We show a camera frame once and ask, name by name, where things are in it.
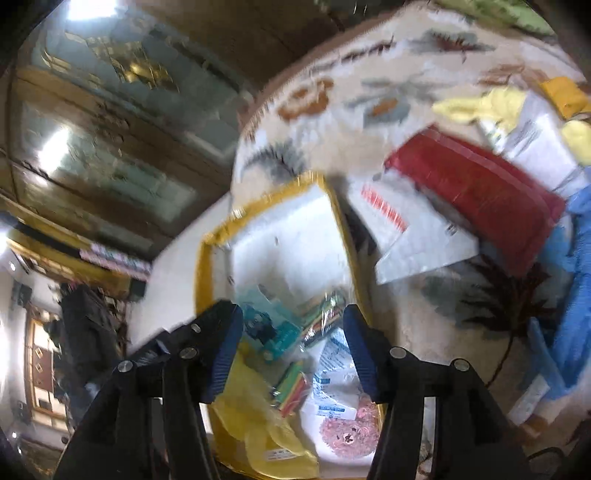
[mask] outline floral tablecloth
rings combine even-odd
[[[317,48],[272,82],[240,137],[233,205],[240,207],[306,170],[324,172],[336,187],[344,177],[379,173],[393,150],[433,123],[485,145],[475,126],[433,113],[433,102],[480,95],[492,86],[536,90],[539,82],[556,76],[586,85],[558,45],[517,30],[485,28],[433,4],[409,4]],[[374,324],[394,344],[428,361],[464,357],[485,381],[493,376],[508,334],[462,322],[470,315],[462,310],[462,286],[482,279],[477,271],[460,265],[377,287],[371,257],[362,260],[368,265]],[[555,277],[559,284],[568,282]],[[522,393],[528,356],[525,342],[515,342],[491,386],[504,411]],[[522,433],[534,442],[532,449],[569,443],[589,406],[576,400],[583,394],[572,397],[551,403],[550,413],[530,417]],[[560,411],[561,420],[552,423]]]

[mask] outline metal screw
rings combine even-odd
[[[126,374],[134,367],[134,363],[130,360],[123,360],[119,365],[117,365],[117,370],[121,373]]]
[[[453,366],[456,367],[456,370],[459,370],[460,372],[467,372],[468,370],[470,370],[470,364],[463,358],[459,358],[458,360],[456,360],[453,363]]]
[[[406,356],[406,350],[401,346],[393,346],[390,349],[390,356],[393,358],[404,358]]]
[[[183,360],[191,360],[192,358],[195,357],[195,355],[197,355],[197,351],[194,348],[191,348],[191,347],[189,347],[189,348],[183,348],[181,350],[181,353],[180,353],[180,357]]]

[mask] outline blue cloth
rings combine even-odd
[[[574,224],[574,278],[566,308],[549,348],[537,320],[530,320],[528,331],[534,368],[548,382],[550,399],[573,390],[591,356],[591,187],[573,195],[567,211]]]

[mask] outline red package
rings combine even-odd
[[[451,203],[523,276],[566,207],[503,158],[431,126],[384,163]]]

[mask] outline white label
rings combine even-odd
[[[525,393],[517,400],[513,408],[507,415],[510,421],[515,425],[521,425],[534,412],[536,405],[550,390],[550,386],[542,377],[538,375],[534,381],[525,390]]]
[[[267,450],[265,454],[267,456],[267,462],[274,462],[276,460],[289,460],[290,458],[297,457],[297,455],[294,455],[286,448],[276,448],[275,450]]]

